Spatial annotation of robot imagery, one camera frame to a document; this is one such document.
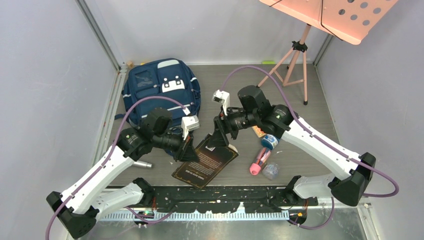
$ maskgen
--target backpack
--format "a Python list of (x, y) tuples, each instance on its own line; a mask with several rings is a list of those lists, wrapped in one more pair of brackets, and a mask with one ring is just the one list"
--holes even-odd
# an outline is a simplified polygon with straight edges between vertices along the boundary
[[(197, 115), (200, 109), (200, 86), (192, 70), (181, 60), (167, 58), (136, 66), (128, 73), (122, 97), (125, 111), (138, 100), (149, 96), (163, 96), (174, 99)], [(172, 113), (171, 127), (181, 125), (185, 113), (177, 104), (163, 99), (146, 100), (137, 105), (129, 114), (128, 122), (138, 128), (140, 120), (154, 108), (164, 108)]]

